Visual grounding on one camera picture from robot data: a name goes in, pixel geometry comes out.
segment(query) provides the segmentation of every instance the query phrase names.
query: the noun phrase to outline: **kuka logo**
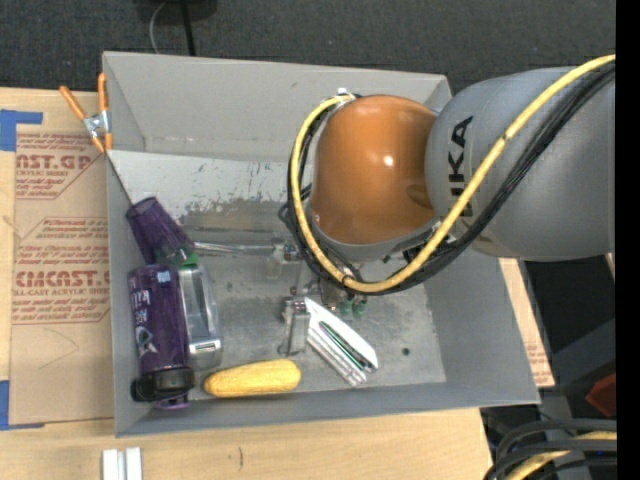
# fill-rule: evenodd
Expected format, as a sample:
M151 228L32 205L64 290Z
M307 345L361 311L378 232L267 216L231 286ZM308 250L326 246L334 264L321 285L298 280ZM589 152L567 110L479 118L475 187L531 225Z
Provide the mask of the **kuka logo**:
M465 139L465 133L467 127L473 120L473 116L466 118L453 127L453 133L451 134L451 146L449 149L449 184L451 195L457 199L462 194L464 183L464 146L467 143ZM463 217L473 216L473 210L471 209L471 202L469 202L462 212Z

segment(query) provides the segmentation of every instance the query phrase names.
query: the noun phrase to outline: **black cord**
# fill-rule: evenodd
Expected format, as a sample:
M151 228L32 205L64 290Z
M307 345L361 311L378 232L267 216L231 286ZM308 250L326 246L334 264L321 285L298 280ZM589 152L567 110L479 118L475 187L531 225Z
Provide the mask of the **black cord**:
M516 464L541 453L554 451L617 452L617 449L617 440L611 439L567 439L527 445L497 460L494 466L484 476L484 480L502 478L503 475L507 474L508 470Z
M596 430L616 432L617 422L611 420L598 420L588 418L571 418L566 420L534 421L514 428L500 441L496 451L496 459L505 457L509 450L523 437L545 432L549 430L579 430L593 432Z
M540 470L539 472L534 473L531 476L531 480L548 480L553 475L557 473L561 473L562 471L566 471L568 469L579 468L579 467L607 467L607 466L617 466L618 458L617 457L593 457L590 459L580 459L574 460L571 462L566 462L564 464L550 464L544 467L544 470Z
M607 66L605 69L590 73L583 83L573 91L569 92L558 104L540 128L536 131L529 147L525 150L520 160L512 168L511 172L502 183L500 189L486 206L478 218L469 226L467 231L452 244L443 244L439 251L436 251L423 267L413 276L406 279L400 285L386 290L379 295L395 293L406 290L417 284L421 284L433 275L447 267L475 240L486 228L489 222L495 217L500 208L504 205L508 197L513 193L525 174L531 169L535 161L549 146L553 139L560 132L562 127L589 101L598 91L615 78L615 64Z
M496 192L496 195L492 198L478 218L476 218L471 226L469 226L467 231L453 243L441 244L436 251L434 251L431 258L429 258L429 260L425 262L419 270L405 279L402 283L388 290L378 293L367 293L366 295L380 296L407 290L417 286L418 284L422 284L424 281L451 264L482 233L489 222L495 217L508 197L513 193L535 161L557 136L562 127L584 106L587 101L589 101L590 98L592 98L613 79L615 79L615 64L609 64L599 71L586 74L581 79L581 83L576 84L576 87L573 90L568 91L568 93L556 105L551 116L545 120L542 125L540 125L531 139L529 146L525 149L516 165L512 168L511 172L500 186L500 189ZM327 113L328 110L320 115L324 117ZM320 122L321 120L318 119L314 121L311 126L316 124L319 126ZM311 138L312 134L307 133L303 139L301 158L305 161L307 148L309 147ZM302 176L304 175L304 166L305 162L301 162L299 165L298 174L300 180L302 180ZM287 189L290 195L291 185L289 181L287 181ZM315 269L314 272L316 272L316 270L324 272L324 269L317 262L313 253L308 249L304 238L297 231L297 229L299 229L299 223L295 216L295 212L293 211L292 197L288 197L287 205L289 206L289 210L284 212L283 215L288 214L289 223L287 227L289 227L289 229L296 230L294 234L297 237L298 246L301 248L301 251L303 251L303 257L307 260L310 267L313 265L312 270ZM341 284L326 273L322 277L336 284ZM361 293L358 290L351 291L353 293Z
M182 10L182 21L184 23L184 32L187 36L187 47L189 48L189 55L191 57L196 56L196 46L193 42L193 32L191 30L191 18L189 17L189 6L187 0L180 0L180 8Z

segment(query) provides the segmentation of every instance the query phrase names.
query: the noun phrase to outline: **orange handle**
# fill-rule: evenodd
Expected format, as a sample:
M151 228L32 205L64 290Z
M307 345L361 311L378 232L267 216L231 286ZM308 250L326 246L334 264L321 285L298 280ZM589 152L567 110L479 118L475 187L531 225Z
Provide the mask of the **orange handle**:
M104 73L98 76L98 101L100 104L100 112L109 109L109 93L107 93L107 77ZM111 149L113 145L113 136L107 132L104 135L104 145L107 149Z
M82 110L80 103L78 103L78 100L66 85L60 86L60 93L62 94L64 99L67 100L69 108L71 108L71 111L76 115L78 119L84 119L85 117L87 117L87 115L84 113L84 110Z

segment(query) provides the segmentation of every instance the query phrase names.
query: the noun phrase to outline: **metal bracket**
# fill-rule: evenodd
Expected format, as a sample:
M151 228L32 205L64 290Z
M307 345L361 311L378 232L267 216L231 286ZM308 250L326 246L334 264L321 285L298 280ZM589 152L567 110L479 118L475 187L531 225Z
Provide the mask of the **metal bracket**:
M82 122L92 137L104 137L107 133L111 133L111 116L108 110L85 117Z
M142 480L142 451L140 448L102 451L102 480Z

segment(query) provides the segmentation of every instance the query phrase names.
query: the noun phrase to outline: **light wood surface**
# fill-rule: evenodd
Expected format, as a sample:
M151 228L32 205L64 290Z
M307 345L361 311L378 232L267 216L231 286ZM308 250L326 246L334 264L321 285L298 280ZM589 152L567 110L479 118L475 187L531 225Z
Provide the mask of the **light wood surface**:
M113 420L0 432L0 477L99 479L104 449L142 449L144 480L481 479L475 409L115 439Z

